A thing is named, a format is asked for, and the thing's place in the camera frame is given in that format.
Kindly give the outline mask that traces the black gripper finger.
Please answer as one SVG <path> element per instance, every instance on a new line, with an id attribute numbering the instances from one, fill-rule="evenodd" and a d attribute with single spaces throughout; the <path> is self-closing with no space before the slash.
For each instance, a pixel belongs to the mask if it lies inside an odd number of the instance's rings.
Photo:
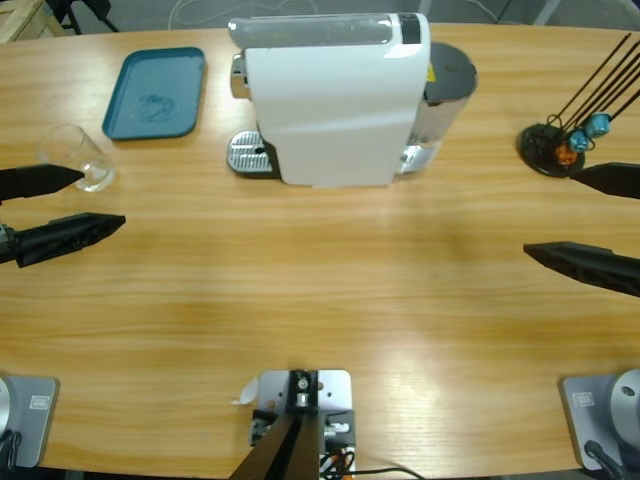
<path id="1" fill-rule="evenodd" d="M 582 169 L 570 178 L 606 195 L 639 200 L 639 174 L 638 164 L 610 162 Z"/>
<path id="2" fill-rule="evenodd" d="M 639 260 L 610 249 L 575 242 L 524 244 L 544 267 L 583 284 L 639 297 Z"/>

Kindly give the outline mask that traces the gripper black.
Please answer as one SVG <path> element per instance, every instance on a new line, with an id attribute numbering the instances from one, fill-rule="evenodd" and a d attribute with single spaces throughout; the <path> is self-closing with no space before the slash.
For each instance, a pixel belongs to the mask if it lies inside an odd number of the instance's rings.
<path id="1" fill-rule="evenodd" d="M 1 170 L 1 199 L 55 193 L 84 178 L 82 171 L 52 164 Z M 20 231 L 0 225 L 0 263 L 15 260 L 20 268 L 65 256 L 95 245 L 126 223 L 124 215 L 80 213 Z"/>

